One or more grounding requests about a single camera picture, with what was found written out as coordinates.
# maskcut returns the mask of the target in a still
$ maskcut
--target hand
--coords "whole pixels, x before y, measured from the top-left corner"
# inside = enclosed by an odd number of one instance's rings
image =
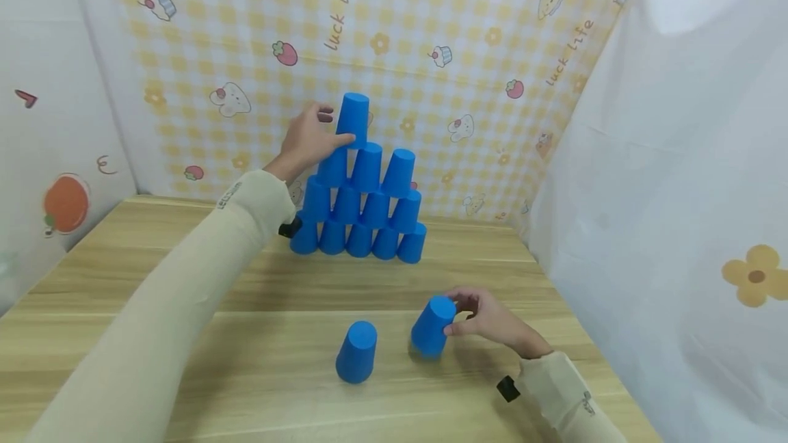
[[[446,296],[457,303],[457,313],[471,312],[467,319],[448,325],[444,329],[446,335],[481,335],[513,349],[524,360],[553,353],[543,336],[499,303],[487,289],[456,287]]]
[[[264,168],[266,172],[290,184],[311,165],[320,163],[336,148],[347,146],[355,139],[352,133],[328,133],[321,122],[334,120],[334,109],[312,101],[300,115],[290,121],[279,156]]]

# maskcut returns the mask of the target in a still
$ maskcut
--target wooden table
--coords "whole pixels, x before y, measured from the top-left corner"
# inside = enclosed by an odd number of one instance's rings
[[[24,437],[146,274],[211,209],[152,196],[126,200],[0,319],[0,441]],[[202,335],[167,440],[554,441],[532,401],[505,403],[498,395],[495,384],[518,374],[506,348],[452,338],[440,362],[408,355],[410,327],[427,299],[476,284],[576,362],[629,441],[658,441],[512,230],[425,224],[427,243],[415,266],[347,254],[296,256],[285,238],[276,239]],[[378,351],[369,380],[349,386],[337,379],[334,358],[357,319],[376,325]]]

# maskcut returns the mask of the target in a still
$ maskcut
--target yellow checkered fabric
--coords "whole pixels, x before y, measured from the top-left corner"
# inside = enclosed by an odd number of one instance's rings
[[[172,195],[218,198],[355,91],[384,159],[416,153],[422,215],[523,230],[624,0],[120,2]]]

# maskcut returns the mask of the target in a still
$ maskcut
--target yellow flower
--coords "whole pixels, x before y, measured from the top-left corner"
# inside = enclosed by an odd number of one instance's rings
[[[416,122],[413,118],[403,118],[402,123],[399,124],[400,129],[405,133],[414,133],[416,130]]]
[[[766,297],[788,299],[788,271],[778,269],[780,256],[768,245],[747,251],[745,261],[731,260],[722,266],[722,278],[738,287],[736,297],[748,307],[766,303]]]
[[[501,28],[488,29],[487,34],[484,36],[484,41],[486,41],[488,45],[491,45],[491,47],[501,43]]]
[[[245,170],[249,166],[249,153],[242,152],[233,158],[233,168]]]
[[[586,87],[586,81],[587,80],[589,80],[589,79],[586,76],[577,77],[577,80],[575,81],[575,89],[574,89],[574,91],[578,92],[578,93],[583,92],[583,90]]]
[[[375,51],[375,55],[383,55],[389,51],[389,37],[378,33],[369,40],[369,46]]]
[[[167,99],[159,88],[145,88],[145,102],[156,107],[167,105]]]

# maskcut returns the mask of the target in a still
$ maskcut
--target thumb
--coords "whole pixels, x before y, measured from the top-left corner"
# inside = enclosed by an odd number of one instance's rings
[[[338,133],[334,136],[334,147],[340,148],[342,146],[347,146],[348,144],[352,144],[356,141],[356,136],[352,133]]]
[[[464,320],[462,322],[450,323],[444,328],[444,334],[451,335],[468,335],[477,333],[477,319]]]

